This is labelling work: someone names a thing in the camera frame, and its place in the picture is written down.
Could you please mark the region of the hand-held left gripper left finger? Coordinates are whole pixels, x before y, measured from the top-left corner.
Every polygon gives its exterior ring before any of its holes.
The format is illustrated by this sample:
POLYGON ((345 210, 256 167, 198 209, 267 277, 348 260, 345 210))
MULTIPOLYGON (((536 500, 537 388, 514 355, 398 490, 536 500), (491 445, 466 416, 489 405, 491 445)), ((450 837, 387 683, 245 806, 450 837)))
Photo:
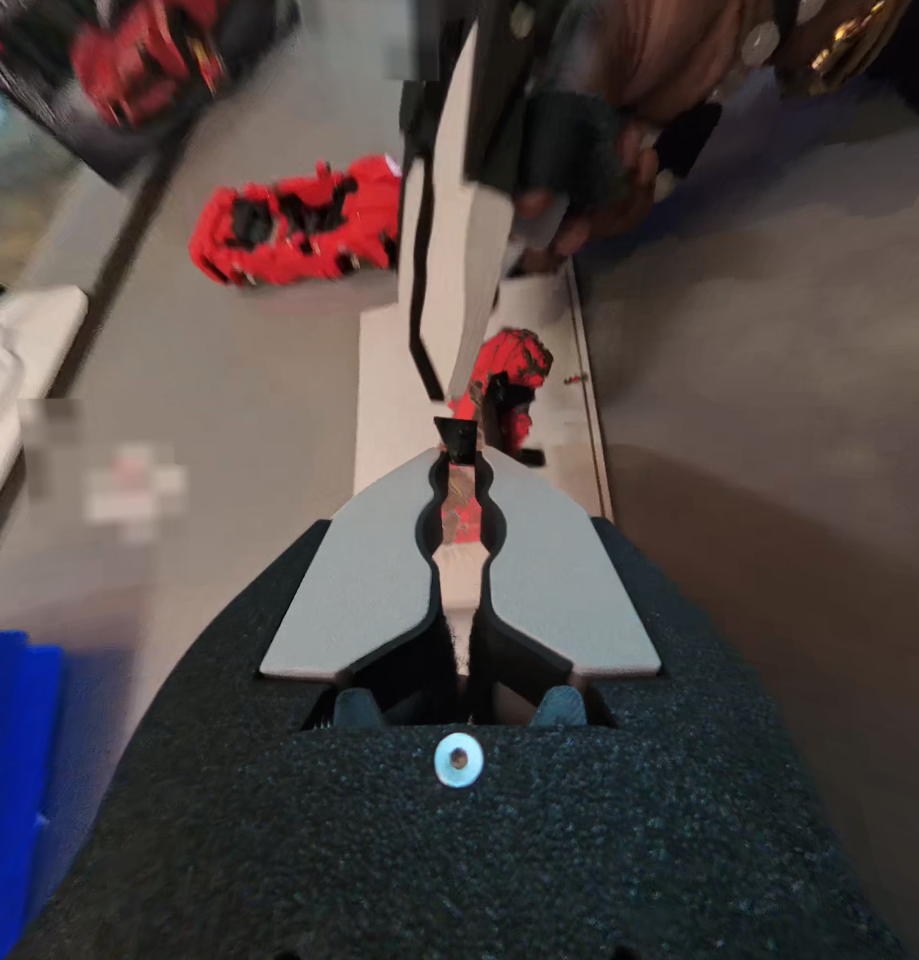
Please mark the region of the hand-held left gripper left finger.
POLYGON ((442 451, 364 488, 330 520, 259 667, 335 682, 429 627, 441 606, 442 451))

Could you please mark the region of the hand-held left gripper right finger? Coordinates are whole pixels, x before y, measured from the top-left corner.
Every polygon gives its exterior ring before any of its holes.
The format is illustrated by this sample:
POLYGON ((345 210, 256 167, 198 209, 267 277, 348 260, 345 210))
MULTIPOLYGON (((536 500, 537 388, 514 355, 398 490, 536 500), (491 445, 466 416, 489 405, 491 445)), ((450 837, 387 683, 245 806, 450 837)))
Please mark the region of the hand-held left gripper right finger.
POLYGON ((583 681, 657 676, 660 655, 588 511, 496 448, 478 454, 477 482, 482 597, 499 625, 583 681))

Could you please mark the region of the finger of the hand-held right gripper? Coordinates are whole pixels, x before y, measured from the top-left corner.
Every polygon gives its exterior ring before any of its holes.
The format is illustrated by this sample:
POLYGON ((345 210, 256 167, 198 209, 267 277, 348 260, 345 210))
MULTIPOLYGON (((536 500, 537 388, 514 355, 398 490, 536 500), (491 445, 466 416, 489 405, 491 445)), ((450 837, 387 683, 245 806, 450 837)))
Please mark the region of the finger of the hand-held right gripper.
POLYGON ((445 394, 429 351, 422 339, 428 290, 428 255, 435 213, 432 156, 417 153, 404 167, 400 204, 397 261, 398 306, 403 309, 409 356, 430 402, 444 402, 445 394))
POLYGON ((478 25, 453 68, 429 175, 432 210, 422 307, 422 347, 444 402, 467 389, 501 282, 514 206, 466 177, 478 25))

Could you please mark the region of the red lego car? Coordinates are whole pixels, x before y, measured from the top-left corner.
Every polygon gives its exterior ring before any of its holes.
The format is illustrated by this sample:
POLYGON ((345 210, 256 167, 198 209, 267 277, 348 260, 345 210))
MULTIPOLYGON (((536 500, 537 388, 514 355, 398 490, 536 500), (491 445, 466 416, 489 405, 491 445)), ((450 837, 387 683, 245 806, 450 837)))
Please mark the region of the red lego car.
POLYGON ((402 171, 385 153, 346 170, 219 187, 189 239, 192 264, 228 286, 337 281, 396 265, 402 171))

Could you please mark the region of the lego instruction booklet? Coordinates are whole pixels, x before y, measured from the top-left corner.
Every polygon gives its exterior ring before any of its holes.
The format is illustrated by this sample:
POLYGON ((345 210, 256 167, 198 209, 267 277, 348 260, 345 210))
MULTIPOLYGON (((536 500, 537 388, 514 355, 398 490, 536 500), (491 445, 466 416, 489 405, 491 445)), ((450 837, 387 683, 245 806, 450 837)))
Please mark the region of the lego instruction booklet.
MULTIPOLYGON (((574 263, 557 273, 508 278, 486 329, 531 330, 552 355, 551 373, 531 403, 528 450, 538 468, 592 516, 614 521, 606 445, 593 383, 574 263)), ((435 411, 409 352, 408 321, 397 304, 359 318, 353 494, 434 447, 435 411)))

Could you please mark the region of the black lego arch piece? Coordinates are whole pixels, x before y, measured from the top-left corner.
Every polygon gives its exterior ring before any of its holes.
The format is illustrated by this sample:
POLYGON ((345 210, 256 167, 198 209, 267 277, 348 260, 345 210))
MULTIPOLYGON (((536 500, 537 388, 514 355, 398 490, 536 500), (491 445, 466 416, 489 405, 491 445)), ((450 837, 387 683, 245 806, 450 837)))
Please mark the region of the black lego arch piece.
POLYGON ((537 470, 546 467, 546 455, 539 448, 526 446, 532 427, 530 407, 536 393, 534 387, 514 383, 504 371, 490 374, 479 402, 479 426, 486 447, 537 470))

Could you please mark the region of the black lego wedge plate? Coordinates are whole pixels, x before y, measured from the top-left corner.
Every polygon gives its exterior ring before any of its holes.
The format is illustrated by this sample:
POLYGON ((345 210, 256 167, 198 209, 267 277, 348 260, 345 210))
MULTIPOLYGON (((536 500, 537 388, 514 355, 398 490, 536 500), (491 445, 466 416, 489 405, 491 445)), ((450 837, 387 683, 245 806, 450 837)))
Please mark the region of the black lego wedge plate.
POLYGON ((450 464, 457 467, 474 467, 480 436, 477 420, 438 415, 433 418, 433 423, 450 464))

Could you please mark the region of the lego set box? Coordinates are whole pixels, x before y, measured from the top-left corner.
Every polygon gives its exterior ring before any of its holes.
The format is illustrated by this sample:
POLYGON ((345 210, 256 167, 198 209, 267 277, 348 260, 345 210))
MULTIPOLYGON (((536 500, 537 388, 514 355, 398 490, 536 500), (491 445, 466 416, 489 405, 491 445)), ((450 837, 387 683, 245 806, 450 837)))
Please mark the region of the lego set box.
POLYGON ((299 20, 294 1, 2 1, 0 95, 120 186, 299 20))

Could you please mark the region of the person's right hand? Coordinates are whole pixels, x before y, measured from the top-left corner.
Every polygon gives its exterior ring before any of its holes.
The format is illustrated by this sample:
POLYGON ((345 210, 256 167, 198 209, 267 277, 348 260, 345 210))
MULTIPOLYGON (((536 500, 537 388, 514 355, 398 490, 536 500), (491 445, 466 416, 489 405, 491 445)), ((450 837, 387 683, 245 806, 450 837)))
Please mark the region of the person's right hand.
POLYGON ((554 272, 586 244, 647 219, 659 162, 646 137, 705 101, 729 73, 746 7, 742 1, 595 3, 565 76, 578 92, 631 108, 615 142, 629 186, 608 209, 564 218, 548 245, 525 248, 518 266, 526 273, 554 272))

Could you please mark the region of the gold bangle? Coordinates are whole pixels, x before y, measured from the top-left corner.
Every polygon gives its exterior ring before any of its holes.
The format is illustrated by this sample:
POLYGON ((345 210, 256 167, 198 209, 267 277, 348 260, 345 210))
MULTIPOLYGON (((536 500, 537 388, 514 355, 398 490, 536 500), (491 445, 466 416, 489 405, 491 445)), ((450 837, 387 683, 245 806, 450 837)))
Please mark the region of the gold bangle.
POLYGON ((845 83, 863 73, 893 37, 911 1, 861 2, 859 11, 837 24, 810 63, 817 83, 845 83))

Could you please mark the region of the blue plastic storage bin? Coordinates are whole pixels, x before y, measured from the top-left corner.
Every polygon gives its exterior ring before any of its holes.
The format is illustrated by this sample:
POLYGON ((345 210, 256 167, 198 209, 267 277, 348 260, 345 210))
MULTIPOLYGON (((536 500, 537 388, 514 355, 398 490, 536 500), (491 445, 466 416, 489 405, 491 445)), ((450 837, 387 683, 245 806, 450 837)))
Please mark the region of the blue plastic storage bin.
POLYGON ((26 920, 63 666, 59 647, 0 630, 0 959, 26 920))

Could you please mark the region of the white stand base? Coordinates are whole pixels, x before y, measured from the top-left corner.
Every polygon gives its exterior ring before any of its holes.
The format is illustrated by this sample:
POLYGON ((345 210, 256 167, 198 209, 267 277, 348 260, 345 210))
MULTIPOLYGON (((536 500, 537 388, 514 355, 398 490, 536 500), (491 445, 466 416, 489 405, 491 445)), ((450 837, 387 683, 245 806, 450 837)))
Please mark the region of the white stand base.
POLYGON ((21 407, 53 388, 88 307, 74 285, 0 295, 0 492, 21 448, 21 407))

